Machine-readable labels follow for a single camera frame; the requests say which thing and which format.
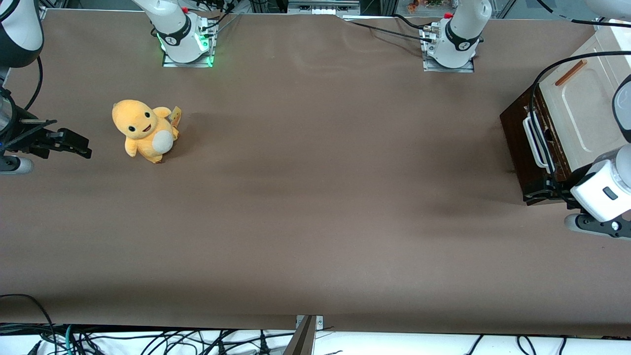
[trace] drawer handle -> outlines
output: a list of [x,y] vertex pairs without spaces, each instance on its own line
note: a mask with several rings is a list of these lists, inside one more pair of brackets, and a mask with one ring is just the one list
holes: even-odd
[[574,64],[572,69],[568,70],[566,74],[561,76],[561,79],[557,80],[557,82],[554,83],[554,85],[559,87],[559,86],[565,84],[566,81],[570,80],[570,78],[573,77],[574,74],[576,74],[586,64],[587,64],[587,60],[581,59],[581,61],[579,61],[578,63]]
[[542,169],[546,169],[546,171],[550,173],[550,167],[548,167],[548,164],[542,161],[541,158],[543,154],[541,154],[539,145],[534,140],[533,130],[535,129],[535,127],[533,125],[533,120],[530,118],[530,114],[528,114],[528,116],[524,119],[522,124],[524,125],[524,131],[526,132],[526,138],[528,139],[528,145],[530,146],[530,151],[533,153],[534,163],[537,164],[538,167]]

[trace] plush toy tail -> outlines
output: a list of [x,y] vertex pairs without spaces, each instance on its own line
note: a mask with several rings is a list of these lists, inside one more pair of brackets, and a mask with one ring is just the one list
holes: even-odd
[[175,106],[175,109],[171,112],[171,116],[168,118],[168,120],[171,121],[171,126],[177,128],[177,125],[180,124],[180,118],[182,118],[182,110]]

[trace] mounting plate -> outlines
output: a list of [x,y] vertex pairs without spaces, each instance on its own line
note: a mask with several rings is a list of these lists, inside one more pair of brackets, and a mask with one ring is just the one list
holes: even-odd
[[[303,318],[305,318],[305,316],[296,316],[296,329],[300,326]],[[324,329],[324,316],[315,316],[315,329]]]

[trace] stuffed animal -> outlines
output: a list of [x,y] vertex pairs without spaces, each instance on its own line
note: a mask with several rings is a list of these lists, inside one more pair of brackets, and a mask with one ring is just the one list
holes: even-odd
[[154,164],[162,162],[162,154],[168,152],[173,147],[173,141],[180,136],[176,128],[180,117],[182,111],[177,106],[173,112],[166,107],[152,110],[136,100],[120,101],[112,109],[116,128],[127,136],[127,154],[135,157],[136,152],[140,152]]

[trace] connector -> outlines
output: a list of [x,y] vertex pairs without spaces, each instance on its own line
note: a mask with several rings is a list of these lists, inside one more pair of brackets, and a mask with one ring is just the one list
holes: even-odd
[[219,354],[225,354],[226,347],[223,345],[223,340],[219,340],[219,343],[217,343],[217,345],[219,346]]
[[269,355],[271,349],[268,346],[268,342],[265,340],[265,334],[261,331],[261,350],[259,350],[260,355]]
[[38,341],[37,344],[35,344],[35,346],[33,346],[33,349],[31,349],[31,351],[28,352],[27,355],[37,355],[37,351],[39,350],[39,345],[42,343],[42,341]]

